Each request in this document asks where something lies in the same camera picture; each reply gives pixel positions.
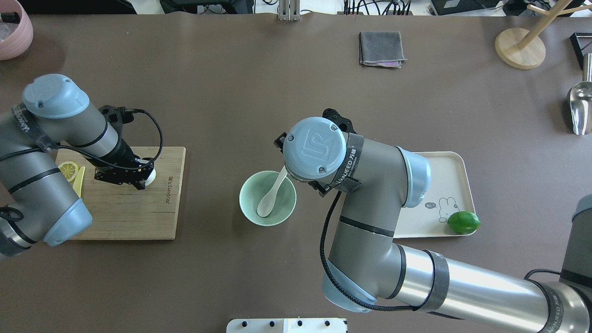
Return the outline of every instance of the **ceramic spoon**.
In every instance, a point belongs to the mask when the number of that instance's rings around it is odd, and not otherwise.
[[[274,209],[275,205],[275,198],[278,195],[279,186],[286,178],[288,171],[286,170],[286,166],[282,168],[282,170],[278,174],[278,178],[275,180],[274,186],[265,194],[261,202],[257,206],[257,215],[261,217],[267,217],[271,211]]]

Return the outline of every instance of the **lime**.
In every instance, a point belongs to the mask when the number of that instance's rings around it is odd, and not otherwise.
[[[477,230],[480,224],[479,217],[473,212],[456,212],[448,219],[450,228],[463,235]]]

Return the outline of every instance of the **beige tray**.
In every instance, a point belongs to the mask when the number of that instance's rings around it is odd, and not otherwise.
[[[403,208],[395,238],[468,236],[453,231],[448,217],[466,210],[475,213],[465,162],[455,152],[417,153],[430,162],[432,182],[423,201],[414,208]]]

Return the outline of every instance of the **round wooden base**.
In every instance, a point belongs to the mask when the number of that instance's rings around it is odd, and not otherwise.
[[[537,36],[524,49],[518,48],[529,31],[510,28],[502,31],[496,38],[496,52],[508,65],[518,69],[533,69],[545,60],[545,44]]]

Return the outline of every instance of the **gray cloth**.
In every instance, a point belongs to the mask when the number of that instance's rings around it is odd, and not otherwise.
[[[360,32],[360,64],[401,68],[403,44],[399,31]]]

